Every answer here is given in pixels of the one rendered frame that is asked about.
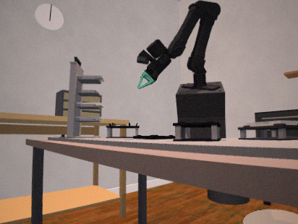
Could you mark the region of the white multi-well plate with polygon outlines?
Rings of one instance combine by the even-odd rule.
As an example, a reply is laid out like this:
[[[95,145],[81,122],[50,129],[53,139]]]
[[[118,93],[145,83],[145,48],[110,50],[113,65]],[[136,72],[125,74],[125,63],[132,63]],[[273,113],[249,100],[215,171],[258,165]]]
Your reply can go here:
[[[97,77],[101,82],[105,82],[102,75],[78,75],[78,77]]]

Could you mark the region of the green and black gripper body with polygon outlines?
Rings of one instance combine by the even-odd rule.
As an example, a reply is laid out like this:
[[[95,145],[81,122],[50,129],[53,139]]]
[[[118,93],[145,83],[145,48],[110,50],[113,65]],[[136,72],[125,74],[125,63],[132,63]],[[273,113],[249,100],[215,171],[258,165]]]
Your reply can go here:
[[[164,70],[164,66],[161,66],[159,64],[156,69],[152,69],[149,65],[147,66],[147,69],[144,70],[149,76],[151,76],[154,79],[154,82],[158,79],[158,75]]]

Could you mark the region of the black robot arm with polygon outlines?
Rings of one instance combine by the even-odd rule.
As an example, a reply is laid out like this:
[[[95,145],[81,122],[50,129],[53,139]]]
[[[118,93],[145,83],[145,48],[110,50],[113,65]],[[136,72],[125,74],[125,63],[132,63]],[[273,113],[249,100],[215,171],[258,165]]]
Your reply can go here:
[[[148,64],[154,70],[161,64],[164,69],[171,63],[171,59],[181,56],[186,48],[187,40],[192,33],[197,21],[200,19],[200,26],[197,33],[195,45],[191,56],[188,58],[187,68],[192,70],[194,83],[182,85],[182,88],[198,89],[198,90],[217,90],[220,85],[207,85],[204,68],[205,51],[207,48],[210,32],[221,12],[219,4],[209,1],[196,1],[190,4],[189,11],[182,23],[178,33],[171,41],[168,49],[158,39],[152,42],[146,50],[143,49],[137,56],[137,63]],[[159,58],[158,58],[159,57]],[[156,60],[157,58],[157,60]],[[149,63],[150,61],[150,63]],[[203,74],[204,73],[204,74]]]

